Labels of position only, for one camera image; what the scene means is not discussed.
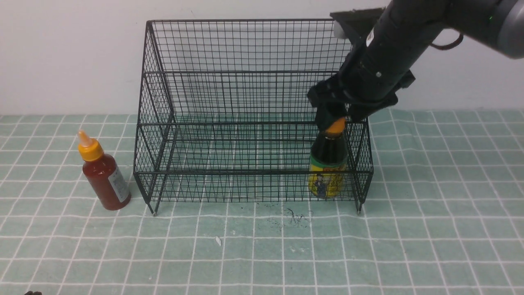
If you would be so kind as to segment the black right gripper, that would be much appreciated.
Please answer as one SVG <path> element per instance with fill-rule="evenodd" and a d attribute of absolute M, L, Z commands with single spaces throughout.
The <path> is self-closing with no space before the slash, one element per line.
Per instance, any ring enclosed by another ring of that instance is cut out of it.
<path fill-rule="evenodd" d="M 339 71 L 307 93 L 320 132 L 343 132 L 393 106 L 395 92 L 414 81 L 410 67 L 442 30 L 443 8 L 385 8 Z"/>

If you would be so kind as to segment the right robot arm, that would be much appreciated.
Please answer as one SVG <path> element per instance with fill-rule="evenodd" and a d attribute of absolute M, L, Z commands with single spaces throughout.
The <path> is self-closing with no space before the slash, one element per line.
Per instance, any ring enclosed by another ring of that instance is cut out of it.
<path fill-rule="evenodd" d="M 337 73 L 307 92 L 320 132 L 339 133 L 398 103 L 415 80 L 412 65 L 429 48 L 449 50 L 464 36 L 523 58 L 522 0 L 392 0 L 385 8 L 333 12 L 334 34 L 352 45 Z"/>

